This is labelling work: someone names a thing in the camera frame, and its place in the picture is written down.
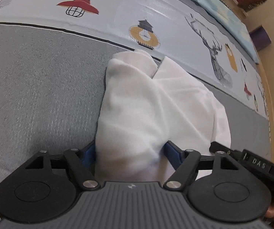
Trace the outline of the purple box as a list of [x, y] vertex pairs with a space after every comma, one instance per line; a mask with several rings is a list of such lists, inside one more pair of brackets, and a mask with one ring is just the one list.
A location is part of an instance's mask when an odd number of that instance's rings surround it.
[[249, 34], [257, 51], [260, 51], [271, 44], [271, 39], [262, 26], [255, 28]]

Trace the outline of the wooden bed frame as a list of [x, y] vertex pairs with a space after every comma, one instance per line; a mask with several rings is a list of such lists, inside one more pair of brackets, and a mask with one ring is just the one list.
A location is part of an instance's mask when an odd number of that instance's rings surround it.
[[[239, 8], [237, 6], [237, 2], [235, 0], [219, 0], [221, 1], [225, 6], [227, 6], [235, 15], [239, 18], [241, 22], [244, 22], [244, 20], [248, 17], [247, 13]], [[266, 96], [266, 102], [267, 102], [267, 111], [269, 114], [269, 136], [270, 136], [270, 144], [271, 144], [271, 160], [274, 162], [274, 108], [273, 108], [273, 102], [271, 97], [271, 91], [268, 83], [268, 79], [265, 73], [265, 69], [263, 67], [263, 64], [260, 60], [259, 64], [256, 64], [257, 71], [262, 79], [262, 84]]]

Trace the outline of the light blue folded blanket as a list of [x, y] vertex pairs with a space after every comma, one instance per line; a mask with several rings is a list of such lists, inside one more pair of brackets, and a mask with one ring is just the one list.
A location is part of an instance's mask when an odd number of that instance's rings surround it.
[[259, 63], [258, 54], [245, 24], [219, 0], [192, 0], [214, 17], [243, 47], [250, 58]]

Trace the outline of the grey patterned bed sheet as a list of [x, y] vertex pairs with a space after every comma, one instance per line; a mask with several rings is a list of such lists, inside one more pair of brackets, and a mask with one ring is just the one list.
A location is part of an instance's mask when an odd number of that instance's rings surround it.
[[59, 154], [93, 140], [109, 58], [96, 40], [0, 25], [0, 182], [40, 149]]

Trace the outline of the white long-sleeve shirt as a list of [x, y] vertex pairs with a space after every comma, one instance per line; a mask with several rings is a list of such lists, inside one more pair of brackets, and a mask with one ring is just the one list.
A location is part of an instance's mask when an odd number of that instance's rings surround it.
[[175, 61], [160, 64], [143, 50], [115, 54], [96, 132], [96, 177], [104, 181], [165, 182], [174, 168], [166, 142], [209, 154], [212, 142], [231, 145], [224, 106]]

